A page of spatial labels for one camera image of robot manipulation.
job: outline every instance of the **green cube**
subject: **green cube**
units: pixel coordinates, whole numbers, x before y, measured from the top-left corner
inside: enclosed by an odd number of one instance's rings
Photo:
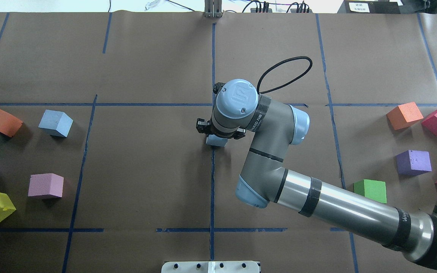
[[[354,192],[369,199],[387,204],[385,182],[364,179],[354,183]]]

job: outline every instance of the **white floor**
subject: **white floor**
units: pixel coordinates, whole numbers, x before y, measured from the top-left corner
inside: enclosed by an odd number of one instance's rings
[[[193,10],[203,11],[203,0],[173,0]],[[158,4],[148,10],[146,5],[153,0],[111,0],[111,11],[128,10],[133,12],[186,12],[178,5],[159,0]],[[269,3],[290,4],[292,0],[271,0]],[[247,5],[246,0],[222,0],[223,10],[241,12]],[[315,13],[336,13],[342,0],[308,0]],[[285,12],[287,5],[270,5],[273,12]],[[0,0],[0,12],[107,12],[109,0]]]

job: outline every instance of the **blue joint cap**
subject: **blue joint cap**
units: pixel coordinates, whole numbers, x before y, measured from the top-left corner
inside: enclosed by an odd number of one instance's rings
[[[269,203],[269,201],[255,192],[240,175],[236,188],[236,196],[245,204],[258,207],[259,209],[264,209]]]
[[[208,135],[205,144],[210,146],[225,147],[228,140],[229,139],[227,138],[219,138],[216,135]]]
[[[293,110],[294,117],[294,134],[290,145],[298,145],[303,141],[305,135],[308,133],[309,116],[300,109],[296,109],[291,105],[289,107]]]
[[[252,114],[259,103],[259,94],[252,83],[235,79],[226,83],[217,94],[215,105],[229,119],[241,119]]]

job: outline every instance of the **orange cube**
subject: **orange cube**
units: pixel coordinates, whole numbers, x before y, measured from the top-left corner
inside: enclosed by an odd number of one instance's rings
[[[394,130],[408,128],[424,118],[415,102],[399,105],[387,113],[387,117]]]
[[[0,133],[12,138],[22,125],[23,121],[0,109]]]

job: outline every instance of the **label sticker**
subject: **label sticker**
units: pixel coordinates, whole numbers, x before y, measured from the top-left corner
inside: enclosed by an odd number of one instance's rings
[[[350,5],[350,11],[353,12],[370,12],[369,10],[369,4],[367,3],[353,3],[349,2]]]

